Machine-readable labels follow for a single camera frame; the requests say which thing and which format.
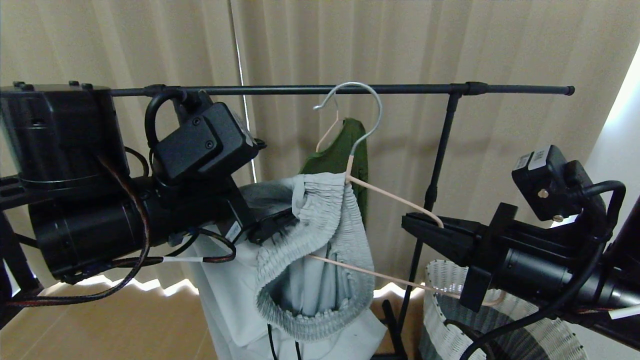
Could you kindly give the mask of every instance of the gray and white basket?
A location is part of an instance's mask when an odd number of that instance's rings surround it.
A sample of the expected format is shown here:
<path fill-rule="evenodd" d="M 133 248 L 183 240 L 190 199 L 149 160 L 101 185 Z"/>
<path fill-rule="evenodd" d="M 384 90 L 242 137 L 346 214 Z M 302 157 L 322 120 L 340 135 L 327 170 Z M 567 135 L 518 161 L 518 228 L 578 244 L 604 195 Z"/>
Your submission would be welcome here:
<path fill-rule="evenodd" d="M 430 286 L 459 293 L 467 276 L 467 268 L 450 261 L 435 260 L 427 266 L 427 281 Z M 495 300 L 498 290 L 487 292 L 485 301 Z M 495 307 L 483 306 L 475 313 L 458 304 L 458 300 L 434 293 L 424 297 L 424 321 L 420 339 L 420 354 L 423 360 L 458 360 L 473 342 L 461 330 L 486 333 L 498 326 L 523 318 L 538 308 L 510 294 Z M 495 340 L 499 350 L 487 356 L 478 350 L 471 360 L 481 359 L 587 359 L 587 355 L 571 330 L 562 320 L 544 319 L 524 329 L 513 331 Z"/>

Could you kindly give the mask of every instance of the green garment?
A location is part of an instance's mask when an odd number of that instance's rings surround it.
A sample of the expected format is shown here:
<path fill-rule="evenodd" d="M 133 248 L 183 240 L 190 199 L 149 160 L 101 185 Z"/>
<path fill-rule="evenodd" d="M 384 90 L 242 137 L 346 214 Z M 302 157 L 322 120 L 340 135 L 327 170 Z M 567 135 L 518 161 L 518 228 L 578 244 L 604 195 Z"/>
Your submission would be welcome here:
<path fill-rule="evenodd" d="M 347 160 L 353 144 L 366 133 L 364 126 L 356 119 L 346 118 L 342 121 L 342 130 L 326 150 L 311 154 L 301 174 L 320 174 L 321 172 L 333 172 L 339 174 L 347 169 Z M 369 164 L 367 161 L 367 140 L 361 142 L 356 148 L 353 157 L 351 175 L 362 181 L 369 179 Z M 356 195 L 362 222 L 366 225 L 367 218 L 367 188 L 351 184 Z"/>

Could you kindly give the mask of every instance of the beige curtain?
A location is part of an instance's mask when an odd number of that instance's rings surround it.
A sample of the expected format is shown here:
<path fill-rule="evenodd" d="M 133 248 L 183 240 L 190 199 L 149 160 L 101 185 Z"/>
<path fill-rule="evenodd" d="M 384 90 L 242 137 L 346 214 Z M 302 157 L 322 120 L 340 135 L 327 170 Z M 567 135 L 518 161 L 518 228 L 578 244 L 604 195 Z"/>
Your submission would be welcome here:
<path fill-rule="evenodd" d="M 225 1 L 7 0 L 0 4 L 0 83 L 66 83 L 76 79 L 115 87 L 154 83 L 239 85 L 236 44 Z M 243 112 L 241 98 L 225 97 Z M 148 98 L 115 99 L 124 143 L 143 154 L 147 141 L 143 116 Z M 171 106 L 158 118 L 159 136 L 177 127 Z M 0 141 L 0 174 L 15 173 L 6 142 Z M 129 158 L 132 176 L 141 167 Z M 250 167 L 236 174 L 239 184 L 252 178 Z M 26 207 L 8 211 L 17 232 L 33 236 Z M 24 247 L 32 269 L 52 284 L 41 255 Z M 166 254 L 158 247 L 153 254 Z M 107 273 L 121 279 L 125 272 Z M 158 278 L 169 286 L 185 278 L 179 265 L 145 268 L 139 281 Z"/>
<path fill-rule="evenodd" d="M 438 214 L 487 223 L 499 202 L 535 221 L 511 180 L 516 159 L 554 143 L 586 161 L 640 38 L 638 1 L 232 1 L 248 85 L 452 83 L 575 85 L 571 97 L 462 98 L 444 161 Z M 367 139 L 372 184 L 422 204 L 446 95 L 383 95 L 385 115 Z M 296 174 L 333 122 L 320 96 L 248 101 L 269 148 L 259 179 Z M 375 121 L 373 98 L 338 96 L 340 113 Z M 369 196 L 367 235 L 377 270 L 406 277 L 414 239 L 410 209 Z M 425 248 L 422 263 L 438 257 Z"/>
<path fill-rule="evenodd" d="M 112 87 L 239 85 L 236 39 L 246 85 L 351 80 L 575 85 L 571 97 L 462 98 L 435 211 L 482 222 L 491 219 L 500 201 L 519 205 L 521 218 L 534 221 L 510 179 L 515 160 L 548 143 L 560 146 L 567 158 L 586 160 L 640 38 L 637 1 L 4 0 L 0 13 L 2 85 L 69 79 Z M 367 141 L 372 184 L 422 202 L 446 98 L 383 96 L 382 126 Z M 343 116 L 372 126 L 372 97 L 338 99 Z M 244 112 L 241 98 L 222 100 Z M 298 173 L 335 116 L 333 110 L 311 110 L 320 100 L 246 98 L 252 133 L 269 145 L 257 159 L 259 180 Z M 143 153 L 147 101 L 116 100 L 124 142 Z M 176 126 L 171 111 L 164 110 L 161 135 Z M 2 140 L 0 151 L 0 173 L 13 174 Z M 132 174 L 139 174 L 130 161 Z M 243 184 L 251 176 L 244 168 L 236 179 Z M 400 277 L 408 273 L 414 245 L 400 228 L 407 211 L 370 195 L 367 234 L 376 268 Z M 18 232 L 33 235 L 26 209 L 9 216 Z M 37 251 L 26 251 L 46 279 Z M 437 256 L 425 249 L 422 261 Z M 184 274 L 160 265 L 139 278 L 155 277 L 167 286 Z"/>

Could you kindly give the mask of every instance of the brown tile floor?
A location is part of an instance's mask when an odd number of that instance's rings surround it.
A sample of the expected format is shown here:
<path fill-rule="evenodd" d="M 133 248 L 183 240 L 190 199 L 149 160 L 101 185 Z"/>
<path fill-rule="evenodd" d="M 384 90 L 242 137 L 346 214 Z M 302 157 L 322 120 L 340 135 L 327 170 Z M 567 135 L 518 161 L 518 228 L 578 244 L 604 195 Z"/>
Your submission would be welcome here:
<path fill-rule="evenodd" d="M 80 295 L 106 285 L 58 286 L 48 295 Z M 396 314 L 401 299 L 388 298 Z M 372 310 L 382 315 L 382 299 Z M 422 323 L 422 297 L 412 299 L 403 331 L 404 345 L 414 358 Z M 386 335 L 378 352 L 390 352 Z M 160 289 L 126 286 L 98 302 L 25 309 L 0 331 L 2 360 L 217 359 L 200 299 L 183 288 L 166 297 Z"/>

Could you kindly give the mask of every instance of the woven basket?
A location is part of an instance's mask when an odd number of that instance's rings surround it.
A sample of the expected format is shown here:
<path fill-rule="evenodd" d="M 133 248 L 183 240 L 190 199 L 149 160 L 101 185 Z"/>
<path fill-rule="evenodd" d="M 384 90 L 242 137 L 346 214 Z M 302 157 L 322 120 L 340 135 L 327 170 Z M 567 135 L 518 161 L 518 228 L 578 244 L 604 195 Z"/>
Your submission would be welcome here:
<path fill-rule="evenodd" d="M 427 267 L 427 281 L 434 288 L 459 293 L 467 276 L 467 268 L 450 261 L 435 260 Z M 498 290 L 487 292 L 485 301 L 495 300 Z M 538 308 L 510 294 L 495 307 L 483 306 L 475 313 L 458 304 L 458 300 L 443 295 L 426 293 L 424 297 L 424 328 L 420 339 L 423 360 L 458 360 L 473 342 L 461 330 L 486 333 L 505 323 L 523 318 Z M 510 332 L 495 339 L 487 354 L 478 350 L 471 356 L 480 359 L 517 360 L 579 360 L 587 355 L 571 330 L 560 320 L 543 319 L 524 329 Z"/>

